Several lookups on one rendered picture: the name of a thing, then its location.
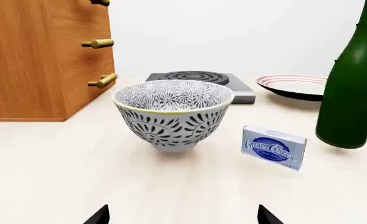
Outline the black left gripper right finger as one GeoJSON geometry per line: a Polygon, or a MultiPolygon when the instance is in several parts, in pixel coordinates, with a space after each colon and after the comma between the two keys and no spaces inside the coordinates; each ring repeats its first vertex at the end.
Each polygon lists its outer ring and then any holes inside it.
{"type": "Polygon", "coordinates": [[[274,214],[266,207],[259,205],[257,214],[258,224],[283,224],[274,214]]]}

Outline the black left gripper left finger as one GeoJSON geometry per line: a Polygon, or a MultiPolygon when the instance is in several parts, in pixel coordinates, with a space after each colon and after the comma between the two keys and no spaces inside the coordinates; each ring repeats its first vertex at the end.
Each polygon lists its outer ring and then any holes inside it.
{"type": "Polygon", "coordinates": [[[109,224],[109,207],[103,205],[97,212],[95,212],[83,224],[109,224]]]}

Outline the green wine bottle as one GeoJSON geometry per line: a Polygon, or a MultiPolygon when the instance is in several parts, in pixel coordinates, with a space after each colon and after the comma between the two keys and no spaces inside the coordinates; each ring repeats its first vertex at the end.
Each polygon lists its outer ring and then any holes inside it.
{"type": "Polygon", "coordinates": [[[367,141],[367,0],[327,78],[315,133],[343,149],[358,149],[367,141]]]}

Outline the wooden cabinet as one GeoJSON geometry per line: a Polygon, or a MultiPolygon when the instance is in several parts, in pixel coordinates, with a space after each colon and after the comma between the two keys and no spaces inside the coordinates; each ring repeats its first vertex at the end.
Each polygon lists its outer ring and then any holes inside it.
{"type": "Polygon", "coordinates": [[[113,0],[0,0],[0,121],[66,121],[110,89],[89,87],[116,74],[113,0]]]}

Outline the cream cheese box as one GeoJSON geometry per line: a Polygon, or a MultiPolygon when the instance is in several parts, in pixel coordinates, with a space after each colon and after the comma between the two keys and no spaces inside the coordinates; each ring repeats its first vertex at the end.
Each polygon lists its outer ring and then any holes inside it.
{"type": "Polygon", "coordinates": [[[306,145],[307,138],[256,126],[245,126],[241,152],[299,170],[302,167],[306,145]]]}

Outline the black and white patterned bowl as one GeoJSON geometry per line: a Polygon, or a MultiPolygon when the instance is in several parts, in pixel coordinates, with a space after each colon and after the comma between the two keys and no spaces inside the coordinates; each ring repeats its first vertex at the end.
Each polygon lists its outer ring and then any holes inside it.
{"type": "Polygon", "coordinates": [[[219,127],[234,96],[216,83],[156,80],[116,91],[113,103],[128,128],[155,149],[185,152],[219,127]]]}

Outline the red striped plate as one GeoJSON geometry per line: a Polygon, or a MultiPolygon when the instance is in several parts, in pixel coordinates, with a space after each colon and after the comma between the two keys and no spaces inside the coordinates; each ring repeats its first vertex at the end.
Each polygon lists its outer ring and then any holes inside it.
{"type": "Polygon", "coordinates": [[[280,96],[296,100],[323,99],[327,78],[310,75],[268,75],[256,79],[256,83],[280,96]]]}

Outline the grey stove with black burner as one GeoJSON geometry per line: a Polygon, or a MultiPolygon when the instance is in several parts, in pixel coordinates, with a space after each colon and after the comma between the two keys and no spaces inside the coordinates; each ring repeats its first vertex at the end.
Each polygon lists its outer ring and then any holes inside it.
{"type": "Polygon", "coordinates": [[[167,73],[152,73],[147,82],[154,80],[196,80],[201,82],[224,85],[235,93],[232,104],[254,104],[255,92],[237,76],[231,73],[204,72],[204,71],[179,71],[167,73]]]}

